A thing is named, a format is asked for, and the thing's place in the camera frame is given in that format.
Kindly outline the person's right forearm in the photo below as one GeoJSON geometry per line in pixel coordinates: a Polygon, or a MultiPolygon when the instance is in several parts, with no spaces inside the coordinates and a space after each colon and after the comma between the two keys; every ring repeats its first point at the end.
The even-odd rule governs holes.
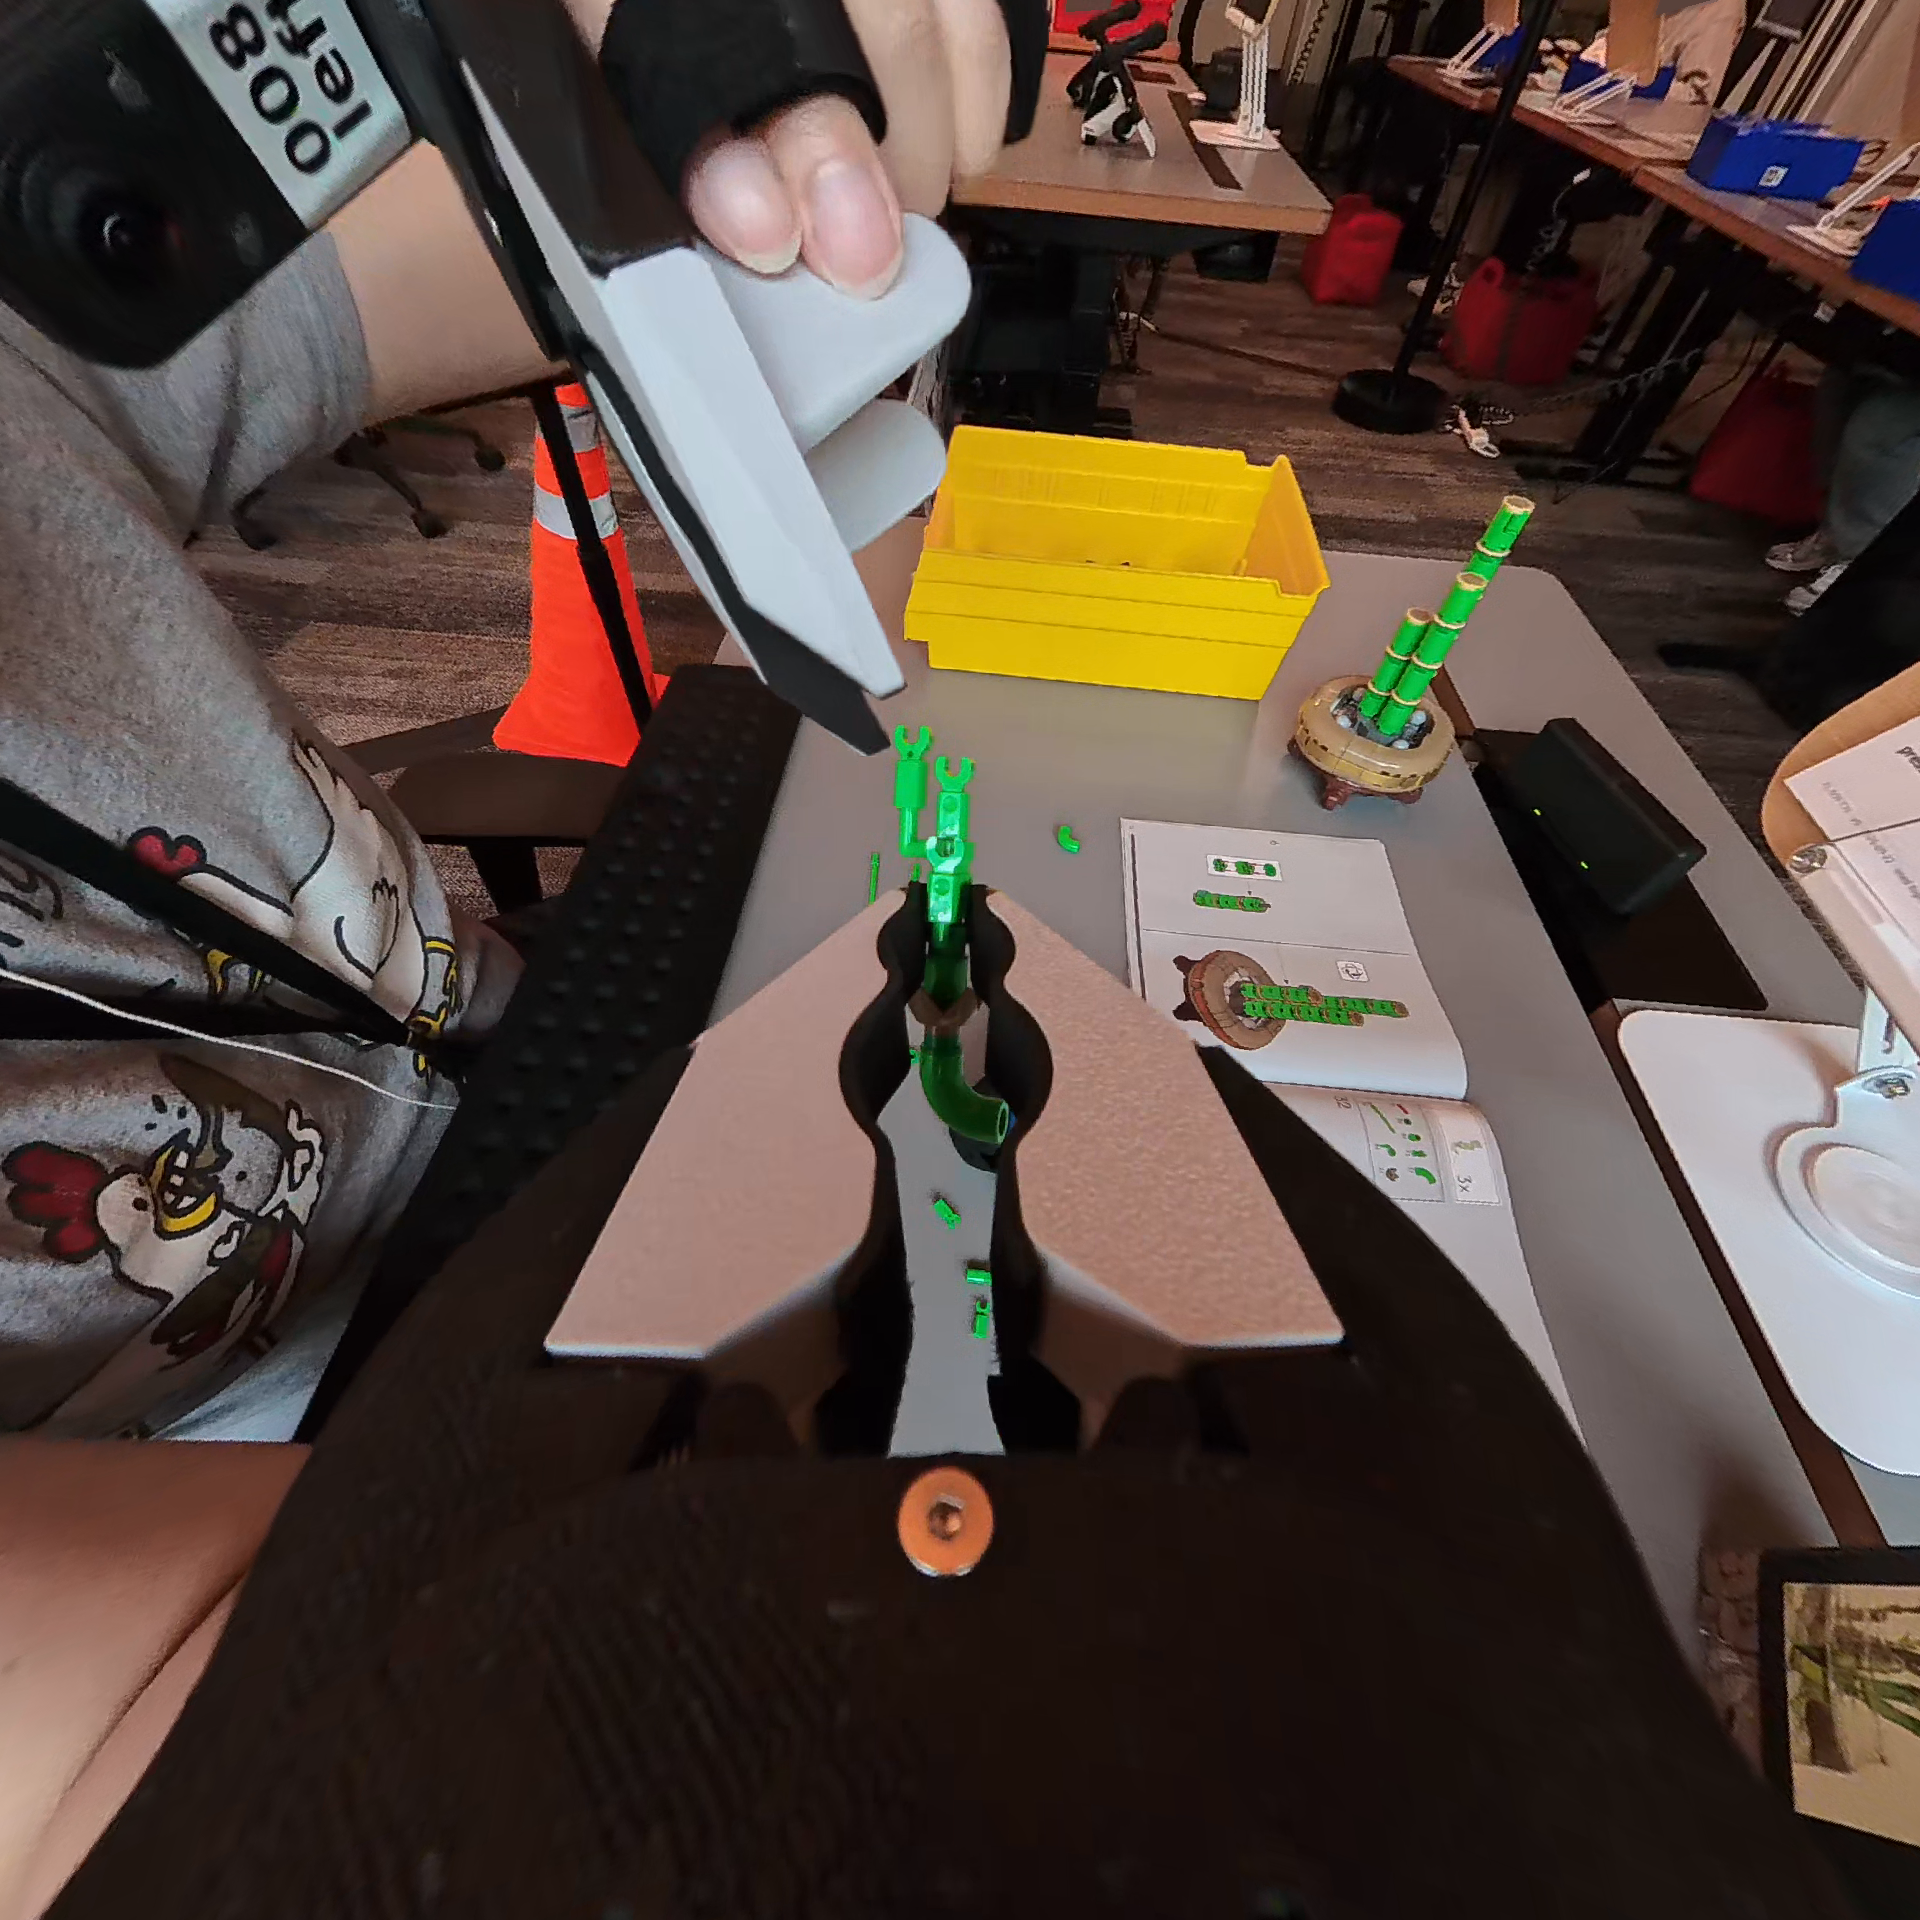
{"type": "Polygon", "coordinates": [[[2,1442],[2,1914],[38,1915],[154,1760],[301,1445],[2,1442]]]}

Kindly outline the black white toy robot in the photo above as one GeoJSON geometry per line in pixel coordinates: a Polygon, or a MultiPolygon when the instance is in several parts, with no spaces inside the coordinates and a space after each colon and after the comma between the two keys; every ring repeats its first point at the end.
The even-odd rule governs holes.
{"type": "Polygon", "coordinates": [[[1080,38],[1093,45],[1093,56],[1069,79],[1069,104],[1082,115],[1083,148],[1104,141],[1113,148],[1138,145],[1146,158],[1158,152],[1129,60],[1158,49],[1166,30],[1165,21],[1158,21],[1142,28],[1139,34],[1121,36],[1120,30],[1139,18],[1139,13],[1139,2],[1121,2],[1107,13],[1093,14],[1077,30],[1080,38]]]}

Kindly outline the person's left hand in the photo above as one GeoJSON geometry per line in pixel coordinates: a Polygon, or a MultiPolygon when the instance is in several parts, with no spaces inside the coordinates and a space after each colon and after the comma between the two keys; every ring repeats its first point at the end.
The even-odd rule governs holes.
{"type": "Polygon", "coordinates": [[[620,4],[605,73],[699,234],[855,299],[1034,120],[1051,4],[620,4]]]}

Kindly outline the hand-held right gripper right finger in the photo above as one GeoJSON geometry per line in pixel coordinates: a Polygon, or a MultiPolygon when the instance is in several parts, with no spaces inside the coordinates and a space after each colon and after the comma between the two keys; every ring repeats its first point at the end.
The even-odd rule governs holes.
{"type": "Polygon", "coordinates": [[[992,1215],[989,1381],[1011,1453],[1075,1448],[1139,1378],[1341,1341],[1183,1027],[984,888],[975,990],[989,1090],[1013,1113],[992,1215]]]}

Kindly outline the red bag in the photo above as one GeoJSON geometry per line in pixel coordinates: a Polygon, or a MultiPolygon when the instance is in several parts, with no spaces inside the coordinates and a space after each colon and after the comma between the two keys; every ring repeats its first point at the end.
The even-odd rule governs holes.
{"type": "Polygon", "coordinates": [[[1817,419],[1817,386],[1781,371],[1754,375],[1700,448],[1688,493],[1770,523],[1817,521],[1817,419]]]}
{"type": "Polygon", "coordinates": [[[1402,214],[1374,203],[1366,194],[1336,198],[1326,228],[1308,242],[1300,261],[1300,281],[1311,301],[1372,308],[1396,264],[1402,231],[1402,214]]]}
{"type": "Polygon", "coordinates": [[[1549,386],[1597,321],[1597,275],[1527,276],[1485,259],[1454,303],[1443,359],[1454,371],[1515,386],[1549,386]]]}

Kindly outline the black lego box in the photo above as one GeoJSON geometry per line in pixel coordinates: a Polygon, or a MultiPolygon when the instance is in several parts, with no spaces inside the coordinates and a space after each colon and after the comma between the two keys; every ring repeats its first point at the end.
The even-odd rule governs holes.
{"type": "Polygon", "coordinates": [[[1758,1564],[1762,1765],[1837,1858],[1917,1881],[1918,1548],[1758,1564]]]}

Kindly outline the black studded panel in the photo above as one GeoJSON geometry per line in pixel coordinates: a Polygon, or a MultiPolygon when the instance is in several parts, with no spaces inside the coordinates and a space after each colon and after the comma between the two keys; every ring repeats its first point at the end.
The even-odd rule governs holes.
{"type": "Polygon", "coordinates": [[[385,1241],[300,1441],[319,1435],[439,1269],[632,1082],[707,1027],[797,728],[800,715],[748,668],[673,675],[385,1241]]]}

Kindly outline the grey printed shirt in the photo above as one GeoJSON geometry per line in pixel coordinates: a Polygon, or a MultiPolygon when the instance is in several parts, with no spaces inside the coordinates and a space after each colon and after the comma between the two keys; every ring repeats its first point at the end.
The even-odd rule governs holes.
{"type": "MultiPolygon", "coordinates": [[[[519,957],[444,899],[394,803],[242,638],[186,542],[365,417],[316,239],[151,371],[10,311],[2,772],[439,1043],[519,957]]],[[[57,1437],[291,1439],[455,1088],[399,1046],[4,842],[4,970],[181,1025],[289,1010],[268,1052],[135,1027],[4,1041],[2,1417],[57,1437]]]]}

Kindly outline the green lego stem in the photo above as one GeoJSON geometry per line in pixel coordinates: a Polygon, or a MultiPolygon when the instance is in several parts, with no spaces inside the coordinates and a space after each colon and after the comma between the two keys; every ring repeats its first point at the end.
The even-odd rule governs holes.
{"type": "Polygon", "coordinates": [[[919,1085],[932,1113],[958,1140],[996,1152],[1011,1129],[1004,1101],[977,1092],[963,1068],[962,1029],[977,996],[968,947],[968,891],[974,871],[971,757],[928,761],[932,731],[894,731],[894,809],[902,858],[927,864],[928,947],[921,988],[914,999],[924,1039],[917,1048],[919,1085]]]}

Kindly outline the white lego instruction booklet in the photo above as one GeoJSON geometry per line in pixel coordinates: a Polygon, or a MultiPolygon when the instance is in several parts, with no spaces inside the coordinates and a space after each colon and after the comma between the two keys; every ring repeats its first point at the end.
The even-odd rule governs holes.
{"type": "Polygon", "coordinates": [[[1372,839],[1120,824],[1128,976],[1416,1217],[1571,1414],[1490,1122],[1372,839]]]}

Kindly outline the yellow plastic bin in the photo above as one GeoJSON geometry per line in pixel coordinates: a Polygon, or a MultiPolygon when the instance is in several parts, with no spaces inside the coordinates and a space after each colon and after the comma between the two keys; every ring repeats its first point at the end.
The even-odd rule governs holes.
{"type": "Polygon", "coordinates": [[[966,424],[905,638],[947,670],[1259,702],[1326,587],[1288,459],[966,424]]]}

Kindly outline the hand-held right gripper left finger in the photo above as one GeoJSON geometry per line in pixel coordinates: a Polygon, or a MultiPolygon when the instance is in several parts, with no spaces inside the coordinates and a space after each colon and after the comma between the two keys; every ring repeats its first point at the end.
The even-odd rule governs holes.
{"type": "Polygon", "coordinates": [[[824,1453],[887,1453],[911,1343],[894,1152],[924,891],[888,891],[694,1044],[546,1334],[767,1389],[824,1453]]]}

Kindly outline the person's left forearm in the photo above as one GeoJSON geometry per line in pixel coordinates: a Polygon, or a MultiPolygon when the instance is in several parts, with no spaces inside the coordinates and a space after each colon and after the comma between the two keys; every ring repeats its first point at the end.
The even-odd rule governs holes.
{"type": "Polygon", "coordinates": [[[367,424],[558,375],[442,153],[415,143],[326,227],[369,365],[367,424]]]}

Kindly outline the scattered green lego pieces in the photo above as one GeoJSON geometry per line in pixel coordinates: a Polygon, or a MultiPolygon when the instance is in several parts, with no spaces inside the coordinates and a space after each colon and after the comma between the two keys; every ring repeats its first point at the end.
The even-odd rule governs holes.
{"type": "MultiPolygon", "coordinates": [[[[1056,824],[1056,828],[1054,828],[1054,840],[1056,840],[1056,845],[1058,845],[1064,851],[1068,851],[1068,853],[1080,853],[1080,851],[1082,851],[1080,839],[1075,837],[1072,824],[1056,824]]],[[[880,853],[880,851],[873,851],[873,853],[870,853],[870,870],[868,870],[868,902],[870,902],[870,903],[877,903],[877,899],[879,899],[880,864],[882,864],[882,853],[880,853]]],[[[930,1020],[928,1016],[927,1016],[927,1018],[916,1016],[916,1020],[921,1020],[921,1023],[924,1023],[924,1033],[921,1033],[921,1043],[917,1043],[917,1044],[911,1046],[910,1058],[911,1058],[911,1062],[914,1062],[914,1068],[916,1068],[919,1085],[921,1085],[921,1090],[927,1092],[927,1098],[928,1098],[930,1108],[932,1108],[938,1116],[947,1116],[947,1108],[941,1107],[941,1104],[935,1101],[935,1097],[932,1097],[932,1088],[935,1088],[937,1077],[930,1077],[930,1072],[932,1072],[935,1068],[943,1068],[943,1069],[944,1069],[944,1068],[951,1068],[954,1073],[963,1075],[963,1058],[962,1058],[962,1052],[954,1052],[954,1058],[947,1060],[947,1057],[938,1052],[938,1044],[937,1044],[935,1033],[932,1033],[932,1020],[930,1020]]],[[[958,1126],[955,1122],[949,1122],[947,1126],[949,1126],[949,1135],[951,1135],[951,1140],[954,1140],[954,1144],[955,1144],[955,1150],[958,1150],[960,1159],[962,1159],[966,1164],[970,1164],[970,1166],[974,1166],[974,1168],[977,1168],[977,1170],[984,1170],[984,1173],[995,1173],[995,1170],[996,1170],[999,1150],[1001,1150],[1001,1146],[1004,1144],[1004,1140],[977,1140],[977,1137],[966,1134],[963,1129],[960,1129],[960,1126],[958,1126]]],[[[963,1215],[955,1209],[954,1202],[949,1202],[949,1200],[943,1198],[943,1195],[937,1195],[930,1204],[932,1204],[935,1217],[938,1218],[938,1223],[941,1223],[943,1226],[947,1226],[949,1232],[955,1232],[955,1234],[963,1226],[963,1215]]],[[[963,1279],[966,1279],[966,1282],[971,1288],[971,1295],[970,1295],[970,1300],[971,1300],[971,1305],[970,1305],[970,1311],[971,1311],[971,1324],[970,1324],[971,1336],[977,1339],[977,1341],[984,1341],[984,1343],[992,1343],[992,1341],[996,1339],[996,1334],[995,1334],[995,1330],[992,1330],[992,1305],[991,1305],[991,1286],[992,1286],[992,1279],[991,1279],[991,1262],[989,1262],[984,1256],[981,1256],[981,1259],[975,1259],[975,1256],[966,1256],[966,1259],[963,1259],[963,1279]]]]}

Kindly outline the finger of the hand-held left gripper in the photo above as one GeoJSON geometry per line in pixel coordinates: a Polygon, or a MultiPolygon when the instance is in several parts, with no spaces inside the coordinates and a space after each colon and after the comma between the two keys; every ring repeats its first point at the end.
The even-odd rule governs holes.
{"type": "Polygon", "coordinates": [[[882,395],[796,444],[675,194],[580,43],[441,43],[426,129],[518,299],[762,680],[864,755],[904,673],[852,554],[937,491],[938,431],[882,395]]]}
{"type": "Polygon", "coordinates": [[[900,276],[873,301],[803,264],[754,275],[704,245],[796,444],[822,444],[960,327],[971,287],[963,253],[921,217],[905,217],[904,240],[900,276]]]}

